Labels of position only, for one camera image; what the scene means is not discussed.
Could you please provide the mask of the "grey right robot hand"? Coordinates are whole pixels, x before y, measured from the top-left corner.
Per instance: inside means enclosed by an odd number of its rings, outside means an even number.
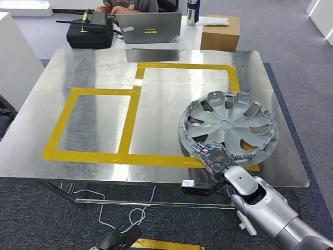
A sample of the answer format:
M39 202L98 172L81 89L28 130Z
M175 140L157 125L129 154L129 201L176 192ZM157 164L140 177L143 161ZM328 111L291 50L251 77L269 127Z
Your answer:
M235 164L234 157L222 143L197 143L191 148L192 156L200 160L216 181L222 179L225 171Z

